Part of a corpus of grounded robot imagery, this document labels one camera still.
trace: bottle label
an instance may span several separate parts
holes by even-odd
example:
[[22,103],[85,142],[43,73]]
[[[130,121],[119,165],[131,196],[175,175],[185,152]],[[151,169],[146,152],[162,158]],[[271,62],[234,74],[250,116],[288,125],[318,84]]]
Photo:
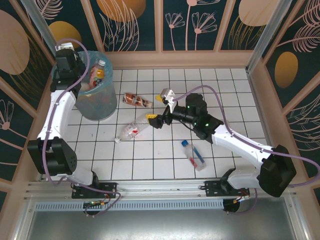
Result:
[[133,123],[130,123],[126,128],[126,132],[129,133],[131,138],[134,138],[138,134],[138,128]]

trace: white tiled floor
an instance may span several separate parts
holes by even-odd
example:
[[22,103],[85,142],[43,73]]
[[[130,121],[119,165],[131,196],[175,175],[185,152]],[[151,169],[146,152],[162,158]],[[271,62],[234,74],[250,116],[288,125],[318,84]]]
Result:
[[[222,101],[230,127],[249,138],[266,144],[256,104],[244,69],[134,69],[114,70],[118,109],[108,119],[90,121],[74,108],[70,115],[66,140],[77,154],[78,164],[93,170],[100,180],[152,180],[215,178],[230,168],[250,166],[228,149],[200,140],[193,132],[175,121],[162,129],[148,126],[134,140],[115,144],[114,138],[126,124],[146,113],[162,114],[163,103],[155,96],[170,87],[179,97],[202,85],[213,87]],[[215,95],[199,89],[208,112],[222,119]],[[153,101],[153,108],[134,107],[122,102],[124,93],[138,94]],[[196,171],[183,152],[182,140],[193,144],[207,167]]]

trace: cable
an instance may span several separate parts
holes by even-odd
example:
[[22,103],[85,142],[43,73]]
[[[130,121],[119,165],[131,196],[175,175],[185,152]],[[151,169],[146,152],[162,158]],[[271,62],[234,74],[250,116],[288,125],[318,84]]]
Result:
[[227,214],[243,215],[243,214],[247,214],[247,213],[252,212],[255,209],[255,207],[257,205],[257,202],[258,202],[258,192],[257,192],[256,188],[254,189],[254,193],[255,193],[255,198],[254,198],[254,204],[252,205],[252,207],[250,207],[249,209],[247,209],[245,211],[242,211],[242,212],[230,212],[230,211],[227,211]]
[[183,94],[182,96],[180,97],[177,97],[175,99],[173,99],[174,102],[176,101],[179,101],[183,98],[185,98],[186,96],[188,96],[189,94],[193,93],[194,91],[198,90],[198,89],[201,89],[201,88],[208,88],[210,89],[215,97],[216,97],[216,100],[219,104],[219,107],[220,107],[220,110],[221,110],[221,113],[222,113],[222,116],[223,116],[223,121],[224,121],[224,125],[226,127],[226,129],[228,130],[228,132],[233,136],[235,137],[236,139],[240,140],[241,142],[247,144],[248,146],[250,147],[253,147],[259,151],[262,151],[262,152],[265,152],[265,153],[268,153],[268,154],[274,154],[274,155],[278,155],[278,156],[282,156],[282,157],[287,157],[287,158],[294,158],[294,159],[300,159],[302,161],[305,161],[305,162],[308,162],[312,165],[314,165],[316,168],[317,168],[317,174],[316,176],[309,180],[309,181],[306,181],[306,182],[302,182],[302,183],[297,183],[297,184],[289,184],[288,186],[289,187],[300,187],[300,186],[305,186],[305,185],[308,185],[308,184],[311,184],[311,183],[314,183],[315,181],[317,181],[319,178],[320,178],[320,165],[317,164],[315,161],[311,160],[311,159],[308,159],[306,157],[303,157],[303,156],[295,156],[295,155],[291,155],[291,154],[286,154],[286,153],[281,153],[281,152],[276,152],[276,151],[271,151],[271,150],[268,150],[268,149],[264,149],[264,148],[261,148],[260,146],[257,146],[251,142],[248,142],[246,140],[244,140],[243,138],[239,137],[237,134],[235,134],[234,132],[232,132],[232,130],[230,129],[229,125],[228,125],[228,122],[227,122],[227,118],[226,118],[226,114],[225,114],[225,111],[222,107],[222,104],[221,104],[221,101],[218,97],[218,94],[217,92],[211,87],[211,86],[208,86],[208,85],[201,85],[201,86],[197,86],[195,87],[194,89],[188,91],[187,93]]
[[[48,126],[47,126],[47,131],[46,131],[46,134],[45,134],[45,138],[44,138],[44,141],[43,141],[43,147],[42,147],[42,163],[43,163],[43,168],[44,168],[44,172],[45,172],[45,175],[46,177],[48,178],[49,182],[53,184],[53,186],[57,187],[62,181],[63,179],[65,179],[66,177],[63,176],[60,178],[60,180],[57,182],[57,183],[54,183],[54,181],[52,180],[50,174],[49,174],[49,170],[48,170],[48,166],[47,166],[47,159],[46,159],[46,148],[47,148],[47,143],[48,143],[48,139],[49,139],[49,135],[50,135],[50,130],[51,130],[51,126],[52,126],[52,121],[54,119],[54,115],[55,115],[55,112],[56,112],[56,109],[57,109],[57,106],[59,105],[59,101],[61,100],[61,98],[69,91],[71,90],[72,88],[74,88],[76,85],[78,85],[79,83],[81,83],[81,81],[84,79],[84,77],[86,76],[86,74],[88,73],[89,71],[89,65],[90,65],[90,58],[89,58],[89,53],[87,51],[87,49],[85,48],[85,46],[78,40],[76,39],[73,39],[73,38],[64,38],[64,39],[61,39],[60,41],[58,41],[56,43],[56,49],[58,49],[58,46],[62,43],[62,42],[65,42],[65,41],[70,41],[70,42],[75,42],[77,44],[79,44],[83,50],[84,50],[84,53],[86,55],[86,68],[85,68],[85,71],[84,73],[81,75],[81,77],[75,82],[73,83],[71,86],[69,86],[66,90],[64,90],[60,95],[59,97],[56,99],[55,101],[55,104],[53,105],[53,108],[52,108],[52,112],[50,114],[50,118],[49,118],[49,121],[48,121]],[[86,188],[86,189],[89,189],[91,191],[95,191],[95,192],[98,192],[98,193],[104,193],[104,194],[117,194],[118,195],[118,198],[113,202],[111,203],[105,210],[103,211],[100,211],[99,213],[97,213],[95,216],[99,216],[101,214],[104,214],[106,211],[108,211],[110,208],[113,207],[113,205],[119,201],[119,199],[121,198],[121,194],[120,192],[113,192],[113,191],[104,191],[104,190],[100,190],[100,189],[95,189],[95,188],[92,188],[90,186],[87,186],[87,185],[84,185],[84,184],[81,184],[81,183],[78,183],[78,182],[75,182],[75,181],[72,181],[70,180],[69,178],[67,178],[67,181],[70,182],[71,184],[75,184],[75,185],[78,185],[78,186],[81,186],[83,188]]]

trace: grout line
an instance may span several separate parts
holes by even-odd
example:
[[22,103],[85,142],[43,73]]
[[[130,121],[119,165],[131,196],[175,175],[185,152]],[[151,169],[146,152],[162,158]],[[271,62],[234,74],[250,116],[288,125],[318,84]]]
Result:
[[[120,90],[121,92],[121,84],[122,84],[122,73],[123,70],[121,70],[121,81],[120,81]],[[120,96],[119,96],[119,101],[118,101],[118,111],[116,113],[116,121],[115,121],[115,133],[114,133],[114,138],[117,137],[117,126],[118,126],[118,117],[119,117],[119,105],[120,105]],[[115,149],[116,149],[116,142],[114,141],[113,144],[113,155],[112,155],[112,165],[111,165],[111,174],[110,174],[110,180],[112,180],[112,173],[114,172],[114,158],[115,158]]]

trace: robotic arm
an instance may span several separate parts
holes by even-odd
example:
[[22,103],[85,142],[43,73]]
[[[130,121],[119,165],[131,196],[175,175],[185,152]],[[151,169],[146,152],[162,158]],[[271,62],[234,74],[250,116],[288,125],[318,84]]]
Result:
[[[247,159],[255,169],[230,169],[219,182],[226,194],[234,189],[261,188],[273,197],[280,197],[291,180],[296,175],[296,170],[291,158],[267,153],[270,150],[278,153],[288,153],[288,150],[278,145],[276,148],[262,145],[233,130],[230,133],[226,125],[219,119],[208,114],[207,103],[202,95],[191,93],[185,99],[186,107],[179,106],[173,101],[175,94],[169,88],[164,89],[157,99],[167,105],[162,115],[150,115],[148,121],[151,126],[161,129],[163,124],[170,125],[173,120],[190,124],[194,133],[202,140],[211,144],[225,147],[243,158]],[[256,149],[238,138],[259,146]]]

